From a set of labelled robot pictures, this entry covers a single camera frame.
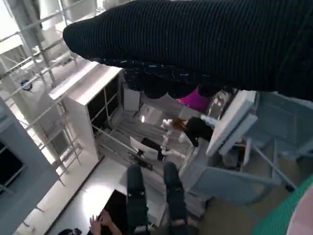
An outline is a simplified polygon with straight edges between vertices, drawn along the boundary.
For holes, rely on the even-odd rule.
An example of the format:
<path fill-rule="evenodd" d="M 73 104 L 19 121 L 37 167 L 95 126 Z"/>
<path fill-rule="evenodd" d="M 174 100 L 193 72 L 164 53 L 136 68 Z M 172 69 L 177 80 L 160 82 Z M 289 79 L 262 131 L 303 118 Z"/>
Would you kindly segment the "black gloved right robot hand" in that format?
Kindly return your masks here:
<path fill-rule="evenodd" d="M 151 99 L 222 89 L 313 98 L 310 0 L 135 0 L 68 25 L 63 40 L 122 68 Z"/>

